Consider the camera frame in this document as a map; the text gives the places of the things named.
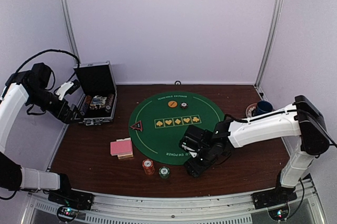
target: pink card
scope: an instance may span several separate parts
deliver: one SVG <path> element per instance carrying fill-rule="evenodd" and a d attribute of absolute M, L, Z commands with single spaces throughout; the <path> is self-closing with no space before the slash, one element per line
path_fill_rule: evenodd
<path fill-rule="evenodd" d="M 110 154 L 112 156 L 132 153 L 132 142 L 130 138 L 110 142 Z"/>

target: case lid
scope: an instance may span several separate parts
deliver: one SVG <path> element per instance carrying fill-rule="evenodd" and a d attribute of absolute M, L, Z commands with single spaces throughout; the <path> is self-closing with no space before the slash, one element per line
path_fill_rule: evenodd
<path fill-rule="evenodd" d="M 109 62 L 80 64 L 80 67 L 75 66 L 74 70 L 85 94 L 116 93 Z"/>

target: green poker chip stack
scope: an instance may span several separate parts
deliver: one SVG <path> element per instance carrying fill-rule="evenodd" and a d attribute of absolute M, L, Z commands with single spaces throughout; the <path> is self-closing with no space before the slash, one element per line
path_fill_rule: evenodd
<path fill-rule="evenodd" d="M 166 179 L 170 176 L 170 169 L 168 167 L 161 167 L 159 169 L 159 175 L 162 179 Z"/>

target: black poker chip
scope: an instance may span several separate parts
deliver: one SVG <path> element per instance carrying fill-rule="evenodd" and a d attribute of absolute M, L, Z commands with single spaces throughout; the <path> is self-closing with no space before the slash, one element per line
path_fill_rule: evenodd
<path fill-rule="evenodd" d="M 189 107 L 189 105 L 187 103 L 185 103 L 185 102 L 183 102 L 183 103 L 180 104 L 180 108 L 181 109 L 186 109 L 187 107 Z"/>

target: robotic arm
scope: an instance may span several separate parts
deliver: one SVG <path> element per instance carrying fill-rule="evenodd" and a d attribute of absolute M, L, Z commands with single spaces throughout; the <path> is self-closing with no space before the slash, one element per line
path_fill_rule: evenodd
<path fill-rule="evenodd" d="M 229 155 L 235 148 L 285 136 L 300 136 L 289 162 L 279 173 L 276 187 L 252 195 L 255 208 L 264 208 L 296 199 L 297 182 L 313 159 L 330 146 L 323 115 L 304 96 L 277 111 L 247 118 L 231 116 L 216 124 L 213 132 L 190 125 L 179 145 L 191 153 L 184 166 L 187 172 L 199 177 L 219 156 Z"/>
<path fill-rule="evenodd" d="M 88 204 L 87 195 L 73 191 L 67 175 L 23 168 L 4 154 L 9 132 L 24 104 L 37 105 L 43 112 L 50 112 L 66 124 L 74 122 L 76 115 L 81 117 L 77 107 L 69 107 L 63 98 L 79 88 L 78 80 L 63 84 L 53 94 L 46 90 L 50 75 L 51 69 L 38 63 L 29 71 L 12 75 L 6 83 L 6 93 L 0 103 L 0 187 L 12 191 L 53 190 L 59 197 L 53 194 L 54 198 L 49 197 L 52 201 L 62 203 L 64 197 L 75 198 L 77 202 L 72 202 L 73 208 L 88 209 L 91 204 Z M 80 202 L 82 198 L 85 198 L 83 204 Z"/>

